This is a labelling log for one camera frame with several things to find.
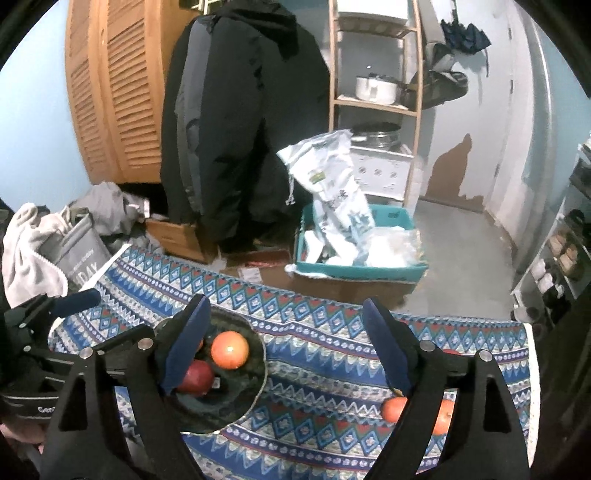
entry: patterned tablecloth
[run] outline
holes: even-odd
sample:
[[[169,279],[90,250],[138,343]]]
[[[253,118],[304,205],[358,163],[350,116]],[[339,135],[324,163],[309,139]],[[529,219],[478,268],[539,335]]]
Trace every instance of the patterned tablecloth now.
[[[268,376],[253,409],[220,432],[183,434],[212,478],[361,479],[392,432],[379,411],[393,395],[359,306],[249,284],[134,247],[112,263],[95,288],[102,304],[66,318],[50,336],[54,349],[76,353],[140,323],[154,326],[197,293],[242,314],[261,336]],[[531,462],[540,395],[531,332],[509,321],[396,317],[419,339],[441,348],[493,353]],[[134,434],[125,389],[117,396],[124,428]],[[420,471],[437,464],[444,442],[445,436],[431,438]]]

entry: shelving unit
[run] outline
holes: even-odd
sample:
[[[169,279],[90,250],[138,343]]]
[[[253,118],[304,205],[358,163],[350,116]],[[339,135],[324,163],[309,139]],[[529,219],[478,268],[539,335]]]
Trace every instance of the shelving unit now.
[[[408,206],[411,183],[415,171],[415,157],[418,153],[418,141],[421,129],[421,111],[423,106],[423,35],[421,31],[421,18],[418,8],[418,1],[413,0],[413,13],[415,26],[401,25],[388,19],[387,17],[367,18],[360,15],[358,17],[347,14],[339,15],[337,12],[337,0],[329,0],[329,35],[330,35],[330,111],[329,111],[329,131],[335,129],[336,109],[340,106],[366,108],[379,110],[400,115],[409,116],[415,119],[414,141],[412,146],[412,157],[409,158],[410,168],[405,180],[405,193],[403,206]],[[417,84],[411,87],[417,90],[417,104],[415,110],[406,108],[403,105],[381,105],[373,102],[364,102],[357,98],[338,94],[338,58],[339,58],[339,32],[362,33],[368,35],[378,35],[381,37],[396,38],[402,40],[402,71],[406,77],[407,60],[405,58],[406,43],[405,37],[414,33],[417,36]]]
[[[577,171],[583,167],[582,163],[590,165],[591,161],[587,154],[579,147],[576,156],[575,169],[570,178],[570,185],[566,190],[566,194],[558,210],[558,214],[554,219],[552,227],[540,246],[537,255],[532,264],[527,268],[524,275],[521,277],[519,283],[512,292],[515,300],[515,306],[519,307],[536,307],[541,312],[546,312],[547,323],[553,326],[549,319],[549,309],[545,307],[542,302],[541,293],[537,288],[537,282],[531,275],[531,267],[540,258],[553,261],[558,267],[558,258],[555,257],[548,247],[548,239],[557,233],[562,233],[567,237],[568,243],[572,243],[577,248],[577,262],[583,265],[583,275],[579,280],[564,275],[560,268],[558,282],[564,287],[567,300],[573,304],[580,295],[584,292],[587,285],[591,282],[591,251],[586,245],[581,229],[566,221],[565,216],[573,209],[581,210],[585,216],[586,222],[591,222],[591,189],[587,187],[578,175]]]

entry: door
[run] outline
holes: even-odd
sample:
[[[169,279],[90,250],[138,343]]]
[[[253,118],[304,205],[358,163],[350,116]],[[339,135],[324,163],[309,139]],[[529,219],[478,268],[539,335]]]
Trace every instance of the door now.
[[[433,0],[433,7],[438,19],[451,21],[451,0]],[[511,33],[505,0],[457,0],[457,10],[460,22],[484,30],[491,46],[475,55],[457,53],[453,69],[467,76],[468,93],[425,111],[420,153],[427,157],[427,169],[422,194],[427,200],[481,212],[506,141]]]
[[[66,85],[78,147],[92,183],[123,181],[105,125],[99,84],[99,0],[70,0],[66,24]]]

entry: white pot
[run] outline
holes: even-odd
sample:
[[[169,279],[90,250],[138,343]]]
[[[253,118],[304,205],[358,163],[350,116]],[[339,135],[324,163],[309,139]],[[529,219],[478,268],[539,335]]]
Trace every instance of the white pot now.
[[[392,79],[369,76],[357,77],[355,96],[364,102],[392,105],[398,99],[398,84]]]

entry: black jacket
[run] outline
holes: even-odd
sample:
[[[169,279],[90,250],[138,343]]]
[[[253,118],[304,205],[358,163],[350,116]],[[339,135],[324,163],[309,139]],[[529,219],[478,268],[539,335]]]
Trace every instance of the black jacket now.
[[[329,73],[314,37],[269,0],[233,0],[216,13],[199,157],[203,223],[215,241],[297,217],[310,196],[276,152],[328,129]]]
[[[160,182],[162,182],[166,192],[168,217],[174,223],[190,223],[196,217],[191,209],[181,178],[180,164],[178,162],[177,115],[174,111],[178,90],[183,78],[189,34],[193,22],[194,20],[185,27],[174,46],[166,78],[162,109]]]

